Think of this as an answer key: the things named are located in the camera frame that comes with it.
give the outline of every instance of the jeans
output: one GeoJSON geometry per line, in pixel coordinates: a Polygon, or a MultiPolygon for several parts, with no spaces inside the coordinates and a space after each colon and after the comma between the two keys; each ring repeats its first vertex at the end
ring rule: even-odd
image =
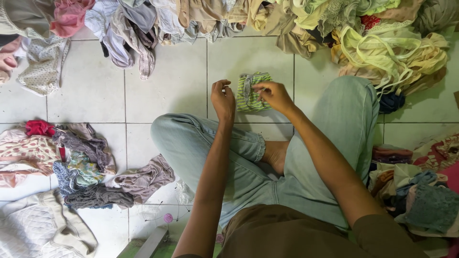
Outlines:
{"type": "MultiPolygon", "coordinates": [[[[311,117],[363,182],[368,178],[378,111],[376,91],[369,80],[341,76],[331,82],[311,117]]],[[[151,125],[156,147],[193,191],[196,191],[217,126],[218,122],[189,114],[165,114],[151,125]]],[[[298,133],[289,143],[284,177],[278,181],[270,179],[255,164],[263,157],[265,148],[260,134],[233,128],[228,182],[219,221],[222,227],[239,210],[257,204],[281,204],[339,228],[348,227],[298,133]]]]}

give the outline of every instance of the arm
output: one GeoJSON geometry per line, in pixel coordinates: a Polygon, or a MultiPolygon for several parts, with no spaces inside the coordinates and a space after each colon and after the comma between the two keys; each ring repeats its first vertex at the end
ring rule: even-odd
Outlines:
{"type": "Polygon", "coordinates": [[[172,257],[196,254],[203,258],[211,258],[213,255],[226,187],[234,124],[235,99],[227,86],[230,83],[221,80],[212,85],[211,100],[219,120],[218,129],[199,178],[190,219],[172,257]]]}
{"type": "Polygon", "coordinates": [[[295,106],[282,84],[265,82],[254,85],[254,89],[295,126],[311,155],[317,173],[335,196],[351,227],[357,219],[365,215],[385,214],[351,165],[333,143],[295,106]]]}

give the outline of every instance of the pink tag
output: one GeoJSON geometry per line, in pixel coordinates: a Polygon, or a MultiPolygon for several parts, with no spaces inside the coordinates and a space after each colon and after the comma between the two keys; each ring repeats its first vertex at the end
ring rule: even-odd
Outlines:
{"type": "Polygon", "coordinates": [[[174,219],[172,218],[172,214],[170,213],[166,213],[166,215],[164,215],[164,221],[166,223],[171,223],[174,219]]]}
{"type": "Polygon", "coordinates": [[[215,241],[219,244],[223,243],[223,235],[222,234],[217,234],[217,237],[215,238],[215,241]]]}

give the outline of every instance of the person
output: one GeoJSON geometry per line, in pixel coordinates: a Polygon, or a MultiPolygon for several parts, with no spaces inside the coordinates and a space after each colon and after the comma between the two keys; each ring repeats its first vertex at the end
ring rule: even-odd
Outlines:
{"type": "Polygon", "coordinates": [[[379,110],[369,80],[333,80],[311,119],[284,85],[254,85],[260,100],[293,124],[297,133],[290,142],[265,141],[235,128],[230,83],[212,85],[218,122],[166,114],[151,126],[158,150],[196,193],[172,257],[212,257],[218,224],[224,235],[221,258],[428,257],[363,184],[379,110]],[[258,162],[282,176],[270,179],[258,162]],[[347,238],[349,227],[357,245],[347,238]]]}

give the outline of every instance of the forearm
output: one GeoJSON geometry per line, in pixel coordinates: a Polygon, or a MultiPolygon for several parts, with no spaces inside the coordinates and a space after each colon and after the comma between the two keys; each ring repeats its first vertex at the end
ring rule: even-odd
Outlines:
{"type": "Polygon", "coordinates": [[[285,114],[299,132],[322,181],[352,227],[368,214],[384,214],[335,145],[296,106],[285,114]]]}
{"type": "Polygon", "coordinates": [[[228,174],[233,123],[221,122],[199,178],[190,219],[173,257],[197,254],[212,257],[228,174]]]}

